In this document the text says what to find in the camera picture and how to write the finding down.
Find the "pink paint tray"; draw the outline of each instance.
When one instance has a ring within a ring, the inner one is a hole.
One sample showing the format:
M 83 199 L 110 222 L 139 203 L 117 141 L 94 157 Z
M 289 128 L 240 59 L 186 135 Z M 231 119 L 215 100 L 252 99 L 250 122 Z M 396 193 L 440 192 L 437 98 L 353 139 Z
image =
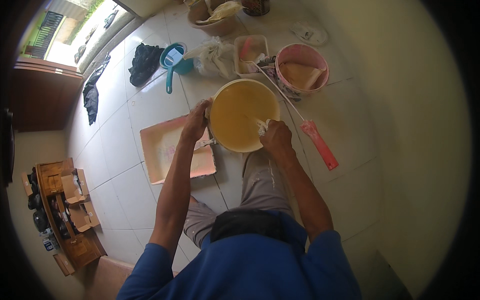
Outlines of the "pink paint tray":
M 187 116 L 181 116 L 140 130 L 142 150 L 151 184 L 161 184 L 165 181 L 186 119 Z M 209 139 L 208 129 L 205 128 L 199 141 Z M 207 145 L 195 150 L 190 166 L 190 178 L 215 173 L 212 147 Z

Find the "gray cloth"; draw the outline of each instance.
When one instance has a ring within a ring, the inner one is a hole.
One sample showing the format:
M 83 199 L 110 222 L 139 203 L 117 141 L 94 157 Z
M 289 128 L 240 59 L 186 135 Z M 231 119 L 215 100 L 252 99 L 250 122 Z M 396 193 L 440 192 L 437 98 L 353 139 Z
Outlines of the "gray cloth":
M 229 211 L 238 209 L 278 210 L 295 218 L 288 204 L 280 170 L 263 149 L 250 153 L 245 160 L 241 203 Z M 204 203 L 189 204 L 183 232 L 198 248 L 201 248 L 205 236 L 212 230 L 216 216 Z

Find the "white plastic bag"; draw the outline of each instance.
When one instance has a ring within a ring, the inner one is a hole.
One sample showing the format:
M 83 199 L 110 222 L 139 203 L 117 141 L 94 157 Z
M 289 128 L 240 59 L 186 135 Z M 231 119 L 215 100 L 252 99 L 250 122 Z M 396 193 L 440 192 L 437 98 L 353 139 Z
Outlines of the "white plastic bag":
M 234 46 L 222 42 L 220 37 L 214 36 L 204 41 L 197 48 L 183 55 L 183 58 L 193 59 L 193 66 L 203 76 L 222 76 L 227 79 L 235 79 L 235 66 L 233 63 Z

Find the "black cloth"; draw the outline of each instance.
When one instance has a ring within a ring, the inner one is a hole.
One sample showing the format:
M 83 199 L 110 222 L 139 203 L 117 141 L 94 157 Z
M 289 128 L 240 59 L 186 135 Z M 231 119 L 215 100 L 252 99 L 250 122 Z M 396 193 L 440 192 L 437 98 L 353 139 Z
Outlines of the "black cloth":
M 160 64 L 160 55 L 164 48 L 149 46 L 141 43 L 135 50 L 135 57 L 132 60 L 130 72 L 130 83 L 133 86 L 143 84 L 157 70 Z
M 260 209 L 236 210 L 217 216 L 210 232 L 210 242 L 247 233 L 288 242 L 280 217 Z
M 98 90 L 96 89 L 96 82 L 102 75 L 103 71 L 110 61 L 110 55 L 107 54 L 102 64 L 93 72 L 87 80 L 84 94 L 84 107 L 88 113 L 88 124 L 92 125 L 96 120 L 96 113 L 98 112 Z

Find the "man's hand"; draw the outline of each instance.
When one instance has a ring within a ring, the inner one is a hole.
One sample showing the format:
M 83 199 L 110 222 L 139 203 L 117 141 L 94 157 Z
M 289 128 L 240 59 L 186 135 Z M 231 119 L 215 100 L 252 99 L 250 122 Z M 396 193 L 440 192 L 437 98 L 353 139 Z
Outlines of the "man's hand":
M 205 110 L 212 104 L 212 98 L 202 100 L 194 109 L 190 111 L 187 116 L 187 121 L 181 132 L 181 137 L 191 142 L 200 140 L 205 132 L 207 126 L 207 119 L 205 118 Z
M 260 137 L 260 142 L 279 165 L 296 158 L 292 148 L 292 132 L 283 121 L 270 120 L 268 130 Z

